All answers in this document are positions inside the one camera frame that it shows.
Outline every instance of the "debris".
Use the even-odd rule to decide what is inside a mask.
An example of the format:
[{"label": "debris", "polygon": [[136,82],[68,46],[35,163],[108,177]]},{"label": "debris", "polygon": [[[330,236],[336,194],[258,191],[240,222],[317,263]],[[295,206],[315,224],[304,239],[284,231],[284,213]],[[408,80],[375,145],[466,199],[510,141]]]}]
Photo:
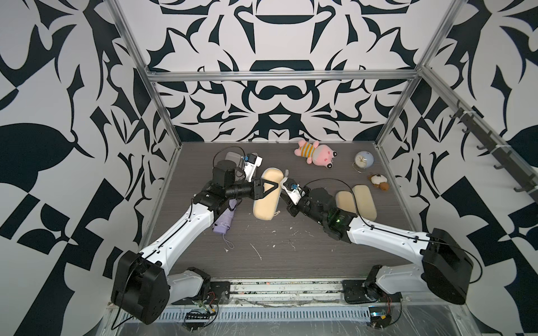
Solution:
[{"label": "debris", "polygon": [[254,249],[254,251],[256,251],[256,253],[258,253],[258,250],[254,247],[253,244],[250,244],[250,246],[252,246],[252,248]]}]

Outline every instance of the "black and white patterned wall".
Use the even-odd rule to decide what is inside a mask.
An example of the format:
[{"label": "black and white patterned wall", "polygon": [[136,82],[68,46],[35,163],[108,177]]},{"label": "black and white patterned wall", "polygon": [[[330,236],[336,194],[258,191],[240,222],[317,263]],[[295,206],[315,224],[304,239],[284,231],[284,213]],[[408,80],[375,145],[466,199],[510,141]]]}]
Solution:
[{"label": "black and white patterned wall", "polygon": [[446,0],[121,0],[151,71],[414,67]]},{"label": "black and white patterned wall", "polygon": [[[413,69],[450,2],[120,3],[150,71],[210,72]],[[183,141],[375,140],[403,82],[161,83],[159,91]]]},{"label": "black and white patterned wall", "polygon": [[84,335],[174,144],[102,0],[0,5],[2,335]]},{"label": "black and white patterned wall", "polygon": [[[534,167],[537,13],[534,0],[469,0],[432,62]],[[536,333],[538,205],[452,113],[422,81],[383,144],[390,168],[415,222],[447,230],[485,266],[467,297],[482,332]]]},{"label": "black and white patterned wall", "polygon": [[182,141],[375,140],[405,80],[162,82]]}]

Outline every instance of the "sponge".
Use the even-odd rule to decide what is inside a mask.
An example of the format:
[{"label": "sponge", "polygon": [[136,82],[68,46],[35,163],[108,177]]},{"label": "sponge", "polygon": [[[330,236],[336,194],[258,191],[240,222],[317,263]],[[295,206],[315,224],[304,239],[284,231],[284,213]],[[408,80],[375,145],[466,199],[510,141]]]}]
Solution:
[{"label": "sponge", "polygon": [[[367,185],[356,185],[353,187],[353,194],[357,201],[360,215],[368,220],[377,218],[376,206],[373,203],[372,194]],[[349,191],[339,191],[336,194],[336,206],[344,211],[357,213],[351,193]]]},{"label": "sponge", "polygon": [[[275,212],[277,211],[278,200],[280,199],[280,181],[284,178],[284,174],[280,169],[276,168],[267,168],[264,173],[261,175],[261,178],[264,178],[271,182],[276,182],[279,184],[278,188],[271,191],[269,195],[265,196],[262,199],[257,199],[254,201],[254,208],[252,209],[252,214],[254,217],[261,220],[271,220]],[[264,191],[271,189],[273,186],[265,183]]]}]

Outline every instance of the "aluminum frame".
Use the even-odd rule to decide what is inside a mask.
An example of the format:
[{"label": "aluminum frame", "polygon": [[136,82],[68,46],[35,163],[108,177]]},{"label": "aluminum frame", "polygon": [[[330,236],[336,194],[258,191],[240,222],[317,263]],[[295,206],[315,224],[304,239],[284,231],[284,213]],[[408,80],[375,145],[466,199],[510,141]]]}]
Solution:
[{"label": "aluminum frame", "polygon": [[142,239],[139,244],[139,249],[143,249],[144,247],[148,246],[151,243],[151,235],[153,234],[153,229],[155,229],[157,218],[159,217],[159,214],[161,213],[162,203],[165,200],[166,192],[168,192],[168,187],[170,186],[170,181],[172,180],[172,174],[175,171],[175,166],[178,163],[178,158],[179,158],[180,153],[181,153],[181,147],[176,148],[174,150],[174,154],[172,154],[170,165],[168,166],[168,171],[162,183],[161,189],[159,190],[159,194],[157,195],[157,201],[155,202],[155,205],[153,206],[151,217],[149,221],[147,222],[147,228],[142,234]]},{"label": "aluminum frame", "polygon": [[[430,61],[435,57],[437,54],[437,51],[439,50],[439,47],[441,46],[441,43],[445,40],[448,33],[452,29],[452,26],[454,26],[454,21],[456,20],[459,11],[463,7],[464,4],[467,3],[468,0],[452,0],[452,3],[448,7],[447,12],[443,16],[443,19],[441,20],[441,23],[437,27],[437,30],[435,31],[435,34],[431,38],[430,43],[428,44],[428,47],[426,48],[426,51],[420,58],[420,61],[417,63],[415,69],[419,70],[424,65],[430,64]],[[388,120],[381,129],[381,132],[379,132],[379,135],[376,139],[376,144],[381,146],[383,142],[386,140],[389,134],[391,134],[392,127],[394,127],[394,124],[396,123],[396,120],[400,117],[402,111],[404,110],[404,106],[407,103],[407,101],[411,98],[411,95],[415,91],[417,85],[419,85],[420,78],[415,78],[411,82],[407,84],[407,87],[403,90],[402,94],[400,95],[400,98],[396,102],[396,105],[392,109],[392,112],[388,116]]]},{"label": "aluminum frame", "polygon": [[135,38],[133,37],[131,30],[129,29],[129,25],[127,23],[125,15],[123,14],[121,6],[119,5],[117,0],[105,0],[105,3],[107,4],[110,15],[115,22],[116,29],[118,29],[119,35],[125,42],[125,47],[127,48],[129,55],[133,59],[134,65],[138,70],[138,74],[142,79],[144,87],[146,88],[147,93],[150,95],[151,100],[155,104],[155,107],[157,108],[157,113],[161,117],[162,122],[165,124],[166,131],[168,132],[168,134],[170,134],[176,148],[180,148],[181,139],[179,138],[178,133],[175,131],[175,127],[172,124],[172,120],[170,119],[168,110],[162,103],[159,93],[155,88],[155,84],[152,83],[147,76],[146,64],[144,62],[144,59],[142,58],[142,55],[140,54],[140,49],[138,48]]},{"label": "aluminum frame", "polygon": [[392,173],[392,170],[390,168],[390,161],[388,160],[387,155],[385,154],[385,151],[383,150],[382,147],[379,147],[377,145],[374,145],[374,146],[376,148],[377,154],[381,158],[381,165],[385,169],[388,181],[392,185],[392,190],[394,190],[394,193],[396,194],[396,199],[398,200],[398,203],[400,204],[403,214],[405,215],[407,221],[409,222],[411,229],[418,232],[422,231],[422,223],[415,222],[413,220],[413,217],[411,217],[411,213],[409,212],[409,206],[400,190],[400,186],[398,185],[396,181],[396,177]]},{"label": "aluminum frame", "polygon": [[151,82],[411,79],[415,70],[148,72]]},{"label": "aluminum frame", "polygon": [[454,112],[459,108],[463,108],[464,111],[472,111],[472,108],[428,66],[420,67],[418,75],[431,86],[433,91],[436,92]]}]

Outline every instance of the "clock face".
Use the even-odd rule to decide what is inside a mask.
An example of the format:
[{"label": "clock face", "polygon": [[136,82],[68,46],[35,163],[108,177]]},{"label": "clock face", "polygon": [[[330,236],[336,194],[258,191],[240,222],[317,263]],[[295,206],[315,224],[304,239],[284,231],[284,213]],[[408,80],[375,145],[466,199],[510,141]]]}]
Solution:
[{"label": "clock face", "polygon": [[364,156],[362,156],[362,155],[357,155],[357,156],[355,157],[355,164],[356,164],[357,166],[359,166],[360,168],[366,168],[366,166],[368,165],[368,161],[367,161],[367,159],[366,159]]},{"label": "clock face", "polygon": [[368,168],[373,165],[373,155],[370,152],[362,151],[355,156],[355,164],[359,168]]}]

